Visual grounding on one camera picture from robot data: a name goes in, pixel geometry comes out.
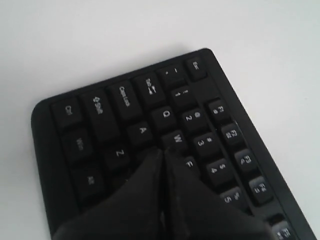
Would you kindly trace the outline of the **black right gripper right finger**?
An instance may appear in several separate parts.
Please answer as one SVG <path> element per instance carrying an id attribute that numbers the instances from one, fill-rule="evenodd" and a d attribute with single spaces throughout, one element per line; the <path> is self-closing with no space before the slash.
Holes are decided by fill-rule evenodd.
<path id="1" fill-rule="evenodd" d="M 271 240 L 268 223 L 225 203 L 183 163 L 174 148 L 163 154 L 164 214 L 172 240 Z"/>

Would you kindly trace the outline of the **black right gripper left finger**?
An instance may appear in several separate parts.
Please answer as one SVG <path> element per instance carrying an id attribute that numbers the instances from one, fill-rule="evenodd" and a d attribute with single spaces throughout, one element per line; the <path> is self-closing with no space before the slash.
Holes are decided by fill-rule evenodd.
<path id="1" fill-rule="evenodd" d="M 164 153 L 151 151 L 135 173 L 98 205 L 63 223 L 54 240 L 162 240 Z"/>

